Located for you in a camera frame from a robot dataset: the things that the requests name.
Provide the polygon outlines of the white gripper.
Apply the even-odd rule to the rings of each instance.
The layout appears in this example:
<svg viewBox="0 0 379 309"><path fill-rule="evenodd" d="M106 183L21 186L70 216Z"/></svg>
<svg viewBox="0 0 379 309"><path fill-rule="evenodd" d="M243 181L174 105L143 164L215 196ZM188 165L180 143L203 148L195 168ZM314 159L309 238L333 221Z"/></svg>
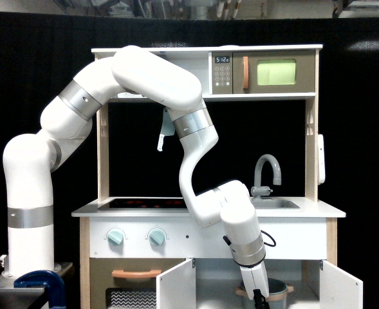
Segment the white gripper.
<svg viewBox="0 0 379 309"><path fill-rule="evenodd" d="M254 299L255 309L269 309L265 298L269 296L269 284L264 261L252 267L240 266L240 271L247 296Z"/></svg>

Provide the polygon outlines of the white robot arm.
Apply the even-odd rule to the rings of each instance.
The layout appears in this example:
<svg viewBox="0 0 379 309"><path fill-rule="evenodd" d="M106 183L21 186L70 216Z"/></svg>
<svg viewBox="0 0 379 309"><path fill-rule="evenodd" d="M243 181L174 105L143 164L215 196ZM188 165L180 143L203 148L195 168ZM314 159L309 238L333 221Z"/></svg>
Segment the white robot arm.
<svg viewBox="0 0 379 309"><path fill-rule="evenodd" d="M8 207L8 270L21 277L54 266L51 174L87 138L92 118L122 92L166 107L184 155L181 195L200 227L222 222L250 299L268 297L266 255L257 214L246 186L231 181L195 194L192 173L218 140L202 87L191 72L137 46L120 48L78 72L44 109L41 130L12 138L3 151Z"/></svg>

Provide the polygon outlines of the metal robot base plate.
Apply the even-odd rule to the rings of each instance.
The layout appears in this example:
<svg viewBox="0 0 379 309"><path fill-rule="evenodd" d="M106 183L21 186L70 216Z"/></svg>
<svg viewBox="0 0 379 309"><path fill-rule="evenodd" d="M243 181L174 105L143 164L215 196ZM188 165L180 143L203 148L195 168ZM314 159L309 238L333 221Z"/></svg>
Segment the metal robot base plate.
<svg viewBox="0 0 379 309"><path fill-rule="evenodd" d="M65 292L64 278L73 271L73 263L58 262L50 271L38 270L22 278L11 275L6 254L0 255L0 294L47 292L54 298L62 298Z"/></svg>

